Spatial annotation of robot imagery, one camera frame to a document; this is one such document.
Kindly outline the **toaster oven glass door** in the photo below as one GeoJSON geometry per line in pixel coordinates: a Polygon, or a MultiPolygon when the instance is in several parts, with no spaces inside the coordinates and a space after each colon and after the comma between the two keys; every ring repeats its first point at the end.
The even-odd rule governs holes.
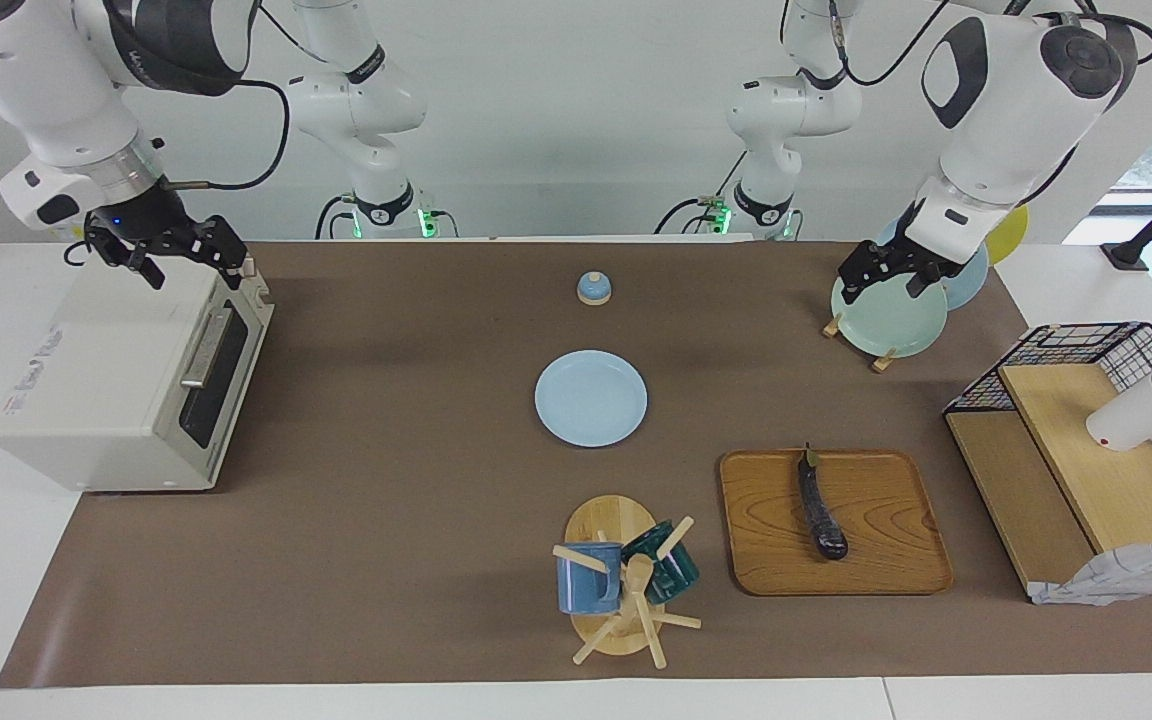
{"type": "Polygon", "coordinates": [[[182,433],[183,457],[212,486],[262,350],[274,304],[265,279],[238,290],[218,282],[204,301],[172,387],[169,430],[182,433]]]}

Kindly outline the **dark purple eggplant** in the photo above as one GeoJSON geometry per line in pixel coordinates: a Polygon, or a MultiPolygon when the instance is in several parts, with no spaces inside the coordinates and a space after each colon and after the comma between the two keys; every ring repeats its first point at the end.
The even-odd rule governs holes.
{"type": "Polygon", "coordinates": [[[803,456],[797,464],[797,487],[799,500],[814,551],[826,560],[842,560],[849,555],[849,541],[844,530],[829,511],[818,482],[819,456],[810,444],[804,445],[803,456]]]}

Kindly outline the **small light blue plate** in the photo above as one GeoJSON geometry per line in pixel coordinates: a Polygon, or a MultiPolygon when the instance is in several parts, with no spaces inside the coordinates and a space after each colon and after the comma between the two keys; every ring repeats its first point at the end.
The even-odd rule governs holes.
{"type": "Polygon", "coordinates": [[[541,370],[532,392],[545,429],[567,445],[602,448],[630,437],[649,409],[639,370],[620,355],[581,348],[541,370]]]}

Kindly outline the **white toaster oven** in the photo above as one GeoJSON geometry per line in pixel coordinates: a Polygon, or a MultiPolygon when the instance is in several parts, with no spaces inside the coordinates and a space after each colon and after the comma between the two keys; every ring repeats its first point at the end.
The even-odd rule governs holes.
{"type": "Polygon", "coordinates": [[[223,279],[160,260],[152,290],[92,260],[52,314],[26,370],[0,404],[0,448],[74,492],[207,491],[166,414],[185,343],[223,279]]]}

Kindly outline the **large light blue plate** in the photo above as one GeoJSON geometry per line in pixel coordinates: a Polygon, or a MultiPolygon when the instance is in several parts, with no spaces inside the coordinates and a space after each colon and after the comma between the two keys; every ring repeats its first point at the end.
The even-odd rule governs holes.
{"type": "MultiPolygon", "coordinates": [[[[984,283],[986,283],[990,274],[990,260],[987,247],[982,243],[977,251],[973,253],[972,260],[970,260],[963,270],[960,270],[958,274],[955,276],[942,276],[940,285],[940,291],[945,296],[946,311],[956,310],[958,306],[964,306],[969,301],[972,301],[975,296],[982,290],[984,283]]],[[[914,311],[916,314],[938,314],[940,311],[937,306],[940,306],[940,300],[935,300],[937,291],[935,287],[929,286],[924,288],[919,296],[910,296],[908,291],[908,283],[910,279],[918,279],[916,273],[902,273],[887,281],[882,281],[873,287],[870,287],[867,291],[864,291],[864,300],[870,300],[870,296],[877,291],[878,297],[887,297],[887,300],[895,301],[897,306],[905,306],[914,311]]]]}

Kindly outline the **pale green plate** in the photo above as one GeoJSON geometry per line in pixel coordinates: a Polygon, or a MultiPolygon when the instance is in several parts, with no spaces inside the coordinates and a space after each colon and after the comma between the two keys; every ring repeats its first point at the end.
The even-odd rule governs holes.
{"type": "Polygon", "coordinates": [[[945,329],[948,302],[942,285],[925,288],[914,300],[908,293],[914,276],[905,273],[870,286],[854,304],[846,304],[844,282],[838,278],[831,313],[846,341],[877,357],[909,357],[927,350],[945,329]]]}

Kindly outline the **wooden plate rack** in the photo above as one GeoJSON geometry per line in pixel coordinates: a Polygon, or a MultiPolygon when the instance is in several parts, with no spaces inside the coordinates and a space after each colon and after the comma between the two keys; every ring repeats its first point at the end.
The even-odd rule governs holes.
{"type": "Polygon", "coordinates": [[[872,356],[870,369],[874,373],[881,374],[886,372],[893,361],[896,359],[897,348],[895,344],[886,340],[874,340],[872,334],[861,328],[861,325],[850,323],[846,313],[833,314],[823,329],[820,329],[820,334],[823,334],[823,338],[831,338],[831,340],[841,338],[841,340],[846,340],[854,348],[858,348],[861,353],[872,356]]]}

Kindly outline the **yellow plate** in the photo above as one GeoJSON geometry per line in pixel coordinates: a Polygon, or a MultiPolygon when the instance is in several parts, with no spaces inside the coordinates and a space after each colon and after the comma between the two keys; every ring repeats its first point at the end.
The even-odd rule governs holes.
{"type": "Polygon", "coordinates": [[[1028,206],[1020,205],[1016,209],[1011,209],[1010,213],[987,234],[984,247],[986,247],[986,255],[991,266],[996,266],[996,264],[1009,258],[1011,252],[1018,250],[1021,242],[1026,236],[1029,220],[1030,213],[1028,206]]]}

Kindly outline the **white cup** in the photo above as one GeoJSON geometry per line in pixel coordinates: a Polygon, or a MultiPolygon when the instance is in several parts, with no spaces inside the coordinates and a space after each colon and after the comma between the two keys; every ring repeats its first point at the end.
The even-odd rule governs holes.
{"type": "Polygon", "coordinates": [[[1085,419],[1094,442],[1111,450],[1132,450],[1152,438],[1152,374],[1112,397],[1085,419]]]}

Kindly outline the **wooden serving tray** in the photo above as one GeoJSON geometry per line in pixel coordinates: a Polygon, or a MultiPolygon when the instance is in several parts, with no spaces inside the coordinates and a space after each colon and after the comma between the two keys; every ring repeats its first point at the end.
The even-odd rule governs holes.
{"type": "Polygon", "coordinates": [[[893,448],[819,448],[823,502],[849,541],[814,547],[801,500],[801,447],[732,450],[719,461],[733,578],[748,594],[929,596],[954,570],[918,467],[893,448]]]}

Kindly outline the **white marbled cloth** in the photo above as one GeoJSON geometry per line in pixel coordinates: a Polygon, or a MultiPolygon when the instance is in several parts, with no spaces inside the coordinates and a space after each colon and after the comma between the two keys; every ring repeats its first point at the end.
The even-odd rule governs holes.
{"type": "Polygon", "coordinates": [[[1030,602],[1105,606],[1152,594],[1152,541],[1098,553],[1064,583],[1029,582],[1030,602]]]}

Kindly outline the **dark green mug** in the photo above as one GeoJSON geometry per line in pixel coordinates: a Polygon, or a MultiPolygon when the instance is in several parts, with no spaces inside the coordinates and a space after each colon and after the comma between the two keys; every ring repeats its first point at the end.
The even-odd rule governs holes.
{"type": "Polygon", "coordinates": [[[679,541],[668,553],[659,555],[660,547],[673,532],[675,532],[675,524],[670,520],[659,521],[654,526],[628,541],[621,550],[621,560],[626,564],[639,553],[644,553],[653,560],[652,579],[649,579],[645,591],[646,601],[653,602],[653,605],[675,600],[687,589],[692,588],[700,577],[698,566],[695,564],[684,543],[679,541]]]}

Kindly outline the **brown table mat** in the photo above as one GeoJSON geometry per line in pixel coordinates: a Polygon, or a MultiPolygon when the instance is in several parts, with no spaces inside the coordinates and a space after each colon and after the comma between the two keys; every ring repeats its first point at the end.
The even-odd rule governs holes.
{"type": "Polygon", "coordinates": [[[591,497],[692,516],[699,583],[670,611],[672,679],[1152,673],[1152,596],[1026,601],[942,407],[1024,332],[992,281],[929,353],[870,372],[824,340],[846,243],[262,243],[276,309],[218,486],[82,497],[1,688],[509,682],[650,676],[573,665],[558,611],[591,497]],[[607,304],[577,300],[602,272],[607,304]],[[620,355],[639,429],[579,448],[532,392],[558,356],[620,355]],[[733,583],[730,450],[896,448],[954,568],[927,597],[756,598],[733,583]]]}

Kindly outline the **blue mug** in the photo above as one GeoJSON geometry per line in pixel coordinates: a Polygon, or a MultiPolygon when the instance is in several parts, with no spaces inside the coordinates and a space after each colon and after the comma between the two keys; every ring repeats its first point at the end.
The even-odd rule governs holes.
{"type": "Polygon", "coordinates": [[[568,615],[605,615],[620,609],[621,544],[571,541],[561,548],[605,564],[605,571],[586,568],[567,558],[556,559],[558,607],[568,615]]]}

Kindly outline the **wooden mug tree stand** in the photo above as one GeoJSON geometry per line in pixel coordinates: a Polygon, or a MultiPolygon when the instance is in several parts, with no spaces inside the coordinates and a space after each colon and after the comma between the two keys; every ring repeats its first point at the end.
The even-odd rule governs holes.
{"type": "Polygon", "coordinates": [[[553,547],[554,556],[605,579],[608,591],[617,592],[617,609],[570,614],[573,629],[582,639],[573,664],[584,664],[594,653],[632,655],[647,650],[654,666],[664,669],[668,661],[660,643],[660,629],[664,626],[702,628],[700,619],[673,614],[664,602],[652,602],[647,598],[659,561],[667,551],[680,547],[681,538],[692,526],[691,518],[682,520],[670,530],[658,550],[632,552],[626,560],[621,558],[620,551],[628,541],[655,524],[654,516],[641,502],[623,495],[590,498],[567,520],[563,541],[553,547]]]}

